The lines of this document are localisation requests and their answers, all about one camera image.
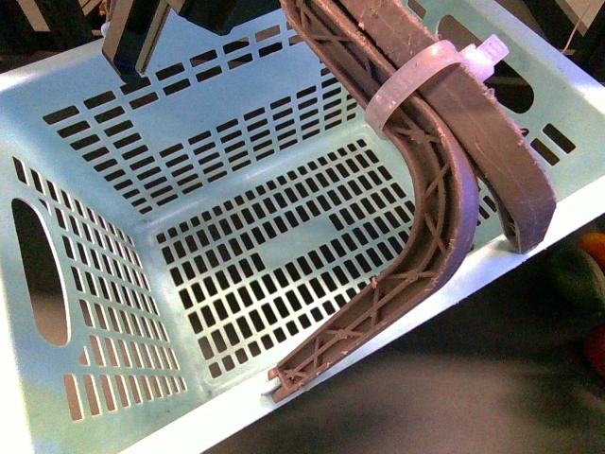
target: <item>green object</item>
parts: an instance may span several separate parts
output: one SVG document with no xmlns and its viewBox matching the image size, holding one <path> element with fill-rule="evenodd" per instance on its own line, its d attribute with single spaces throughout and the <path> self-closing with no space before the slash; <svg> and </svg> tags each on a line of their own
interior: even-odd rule
<svg viewBox="0 0 605 454">
<path fill-rule="evenodd" d="M 605 274 L 596 261 L 575 245 L 561 245 L 547 256 L 545 281 L 551 291 L 582 311 L 605 310 Z"/>
</svg>

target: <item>gray floor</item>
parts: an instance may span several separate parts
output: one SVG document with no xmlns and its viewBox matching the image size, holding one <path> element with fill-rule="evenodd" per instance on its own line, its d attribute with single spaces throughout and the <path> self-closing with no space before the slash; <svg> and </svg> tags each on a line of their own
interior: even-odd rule
<svg viewBox="0 0 605 454">
<path fill-rule="evenodd" d="M 594 322 L 530 263 L 207 452 L 605 452 Z"/>
</svg>

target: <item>basket handle hole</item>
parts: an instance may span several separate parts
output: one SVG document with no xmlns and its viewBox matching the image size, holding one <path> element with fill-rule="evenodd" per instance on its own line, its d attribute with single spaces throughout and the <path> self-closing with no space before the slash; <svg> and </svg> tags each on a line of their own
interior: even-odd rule
<svg viewBox="0 0 605 454">
<path fill-rule="evenodd" d="M 59 269 L 38 214 L 24 201 L 12 201 L 27 288 L 40 335 L 53 345 L 69 338 L 67 311 Z"/>
</svg>

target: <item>white zip tie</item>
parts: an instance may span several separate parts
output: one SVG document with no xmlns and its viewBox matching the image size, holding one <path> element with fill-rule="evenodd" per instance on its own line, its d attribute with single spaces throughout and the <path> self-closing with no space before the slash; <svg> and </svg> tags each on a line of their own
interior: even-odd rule
<svg viewBox="0 0 605 454">
<path fill-rule="evenodd" d="M 380 87 L 366 108 L 366 122 L 387 139 L 383 129 L 393 113 L 416 90 L 433 76 L 453 64 L 464 64 L 482 82 L 493 75 L 494 67 L 509 54 L 509 49 L 495 35 L 482 45 L 471 44 L 458 52 L 449 41 L 428 46 L 393 74 Z"/>
</svg>

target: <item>curved plastic part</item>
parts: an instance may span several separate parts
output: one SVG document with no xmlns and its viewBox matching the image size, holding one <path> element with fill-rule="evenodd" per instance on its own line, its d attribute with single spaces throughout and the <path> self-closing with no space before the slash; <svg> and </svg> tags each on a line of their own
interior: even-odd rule
<svg viewBox="0 0 605 454">
<path fill-rule="evenodd" d="M 283 3 L 289 22 L 302 36 L 324 37 L 334 30 L 316 11 L 302 14 Z M 380 85 L 341 43 L 307 43 L 367 105 Z M 398 106 L 386 128 L 389 140 L 401 151 L 414 185 L 415 212 L 404 251 L 372 283 L 269 372 L 279 377 L 275 401 L 296 392 L 317 375 L 346 358 L 359 346 L 403 317 L 443 286 L 461 265 L 473 241 L 478 217 L 478 188 L 466 153 L 433 109 L 415 96 Z"/>
<path fill-rule="evenodd" d="M 281 1 L 288 22 L 362 107 L 398 68 L 436 42 L 399 0 Z M 488 47 L 475 60 L 479 66 L 489 63 L 504 47 Z M 484 52 L 469 47 L 465 54 L 477 51 Z M 403 103 L 394 101 L 385 132 L 406 159 L 414 184 L 410 238 L 388 269 L 269 371 L 269 378 L 281 382 L 275 401 L 346 358 L 456 272 L 478 217 L 470 162 L 500 196 L 503 227 L 518 250 L 544 238 L 555 206 L 552 188 L 518 127 L 460 66 L 429 78 L 418 90 L 423 97 L 412 93 Z"/>
</svg>

